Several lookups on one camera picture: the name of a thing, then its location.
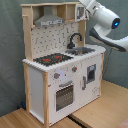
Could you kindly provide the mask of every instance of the oven window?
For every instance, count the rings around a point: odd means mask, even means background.
[[[56,92],[56,111],[73,103],[73,85]]]

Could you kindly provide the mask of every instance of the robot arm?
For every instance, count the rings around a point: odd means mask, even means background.
[[[120,24],[120,18],[111,10],[105,8],[96,0],[79,0],[89,12],[89,15],[98,21],[90,30],[90,38],[98,43],[104,43],[116,50],[128,51],[128,36],[120,40],[112,40],[106,37],[112,29]]]

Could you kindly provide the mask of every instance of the cabinet handle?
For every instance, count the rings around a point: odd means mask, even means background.
[[[70,85],[72,82],[73,82],[73,81],[70,80],[70,81],[69,81],[68,83],[66,83],[66,84],[61,84],[61,85],[59,85],[59,87],[67,87],[67,86]]]
[[[85,90],[86,88],[86,77],[85,76],[83,76],[83,80],[84,80],[84,87],[82,87],[82,90]]]

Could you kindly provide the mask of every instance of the control knob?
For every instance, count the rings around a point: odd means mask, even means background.
[[[76,72],[76,71],[77,71],[77,67],[73,67],[73,68],[72,68],[72,71],[73,71],[73,72]]]
[[[54,78],[55,78],[55,79],[58,79],[59,77],[60,77],[60,74],[58,74],[58,73],[55,73],[55,74],[54,74]]]

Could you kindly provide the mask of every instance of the cabinet door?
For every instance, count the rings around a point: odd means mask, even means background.
[[[81,105],[99,97],[102,55],[82,61]]]
[[[51,84],[49,87],[49,121],[51,124],[79,109],[79,89],[80,74]]]

